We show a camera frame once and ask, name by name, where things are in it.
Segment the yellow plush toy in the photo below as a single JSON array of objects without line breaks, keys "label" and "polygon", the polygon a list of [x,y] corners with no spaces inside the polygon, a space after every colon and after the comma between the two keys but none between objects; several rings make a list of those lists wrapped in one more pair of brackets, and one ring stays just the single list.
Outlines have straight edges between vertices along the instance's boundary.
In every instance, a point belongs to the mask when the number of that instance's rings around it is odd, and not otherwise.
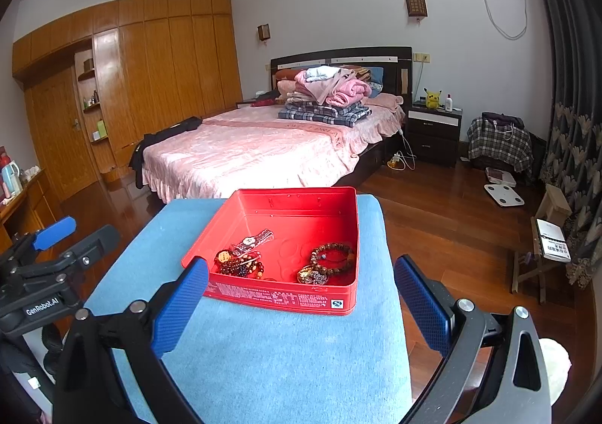
[{"label": "yellow plush toy", "polygon": [[432,91],[428,91],[427,88],[424,88],[426,92],[426,107],[427,108],[439,108],[439,97],[441,96],[441,91],[438,93],[433,93]]}]

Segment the plaid blanket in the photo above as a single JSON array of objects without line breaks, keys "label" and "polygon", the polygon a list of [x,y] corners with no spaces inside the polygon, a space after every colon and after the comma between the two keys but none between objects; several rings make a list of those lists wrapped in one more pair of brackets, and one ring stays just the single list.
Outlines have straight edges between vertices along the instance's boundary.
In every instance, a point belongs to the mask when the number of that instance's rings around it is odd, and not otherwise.
[{"label": "plaid blanket", "polygon": [[328,123],[329,125],[345,125],[353,127],[355,122],[359,119],[367,117],[372,113],[372,110],[368,106],[357,106],[349,113],[340,115],[337,117],[329,117],[326,115],[320,115],[311,111],[300,111],[297,109],[283,108],[278,112],[278,118],[287,120],[307,120],[309,122],[322,122]]},{"label": "plaid blanket", "polygon": [[316,115],[324,115],[326,117],[340,117],[350,114],[353,110],[360,106],[362,106],[362,103],[359,101],[353,105],[346,106],[345,108],[341,108],[340,106],[319,105],[318,103],[312,101],[304,103],[287,103],[285,108],[301,112],[309,111],[311,113],[315,113]]},{"label": "plaid blanket", "polygon": [[514,166],[514,171],[525,171],[531,175],[533,155],[531,137],[526,130],[516,127],[497,126],[481,117],[475,118],[466,132],[468,136],[468,158],[487,156]]}]

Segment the pink bed sheet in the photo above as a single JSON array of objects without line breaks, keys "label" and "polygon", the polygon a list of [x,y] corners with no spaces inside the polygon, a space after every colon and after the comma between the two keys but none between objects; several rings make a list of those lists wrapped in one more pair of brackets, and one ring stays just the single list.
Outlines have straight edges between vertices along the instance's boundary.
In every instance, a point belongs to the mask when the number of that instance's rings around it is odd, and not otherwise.
[{"label": "pink bed sheet", "polygon": [[227,198],[240,188],[328,187],[353,171],[368,144],[395,134],[404,119],[401,108],[393,113],[371,106],[372,114],[353,128],[324,124],[342,136],[342,146],[334,147],[328,134],[279,128],[276,124],[284,121],[278,118],[280,109],[248,106],[228,111],[212,120],[256,126],[204,123],[147,147],[143,182],[165,203],[174,198]]}]

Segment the screw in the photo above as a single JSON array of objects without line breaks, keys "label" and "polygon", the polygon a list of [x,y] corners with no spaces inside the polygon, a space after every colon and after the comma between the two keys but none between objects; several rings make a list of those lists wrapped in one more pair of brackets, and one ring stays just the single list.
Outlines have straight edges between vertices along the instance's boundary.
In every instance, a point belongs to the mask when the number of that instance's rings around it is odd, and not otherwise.
[{"label": "screw", "polygon": [[88,311],[88,309],[79,309],[75,313],[75,318],[78,321],[85,321],[85,319],[87,319],[89,315],[90,315],[90,312]]},{"label": "screw", "polygon": [[460,300],[458,300],[458,307],[464,312],[472,312],[474,310],[474,303],[467,298],[460,298]]},{"label": "screw", "polygon": [[146,302],[144,300],[135,300],[129,304],[129,311],[134,314],[144,312],[144,309],[146,309]]},{"label": "screw", "polygon": [[525,307],[516,307],[514,312],[516,312],[517,316],[519,316],[521,319],[527,319],[529,317],[529,311],[525,309]]}]

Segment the wall outlet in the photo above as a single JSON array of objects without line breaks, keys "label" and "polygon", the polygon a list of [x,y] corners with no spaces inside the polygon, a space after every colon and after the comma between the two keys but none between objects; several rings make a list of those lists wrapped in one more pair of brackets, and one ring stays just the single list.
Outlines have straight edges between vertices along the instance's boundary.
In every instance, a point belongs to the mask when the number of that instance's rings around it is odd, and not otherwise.
[{"label": "wall outlet", "polygon": [[425,62],[426,64],[429,64],[430,54],[417,52],[414,54],[414,62]]}]

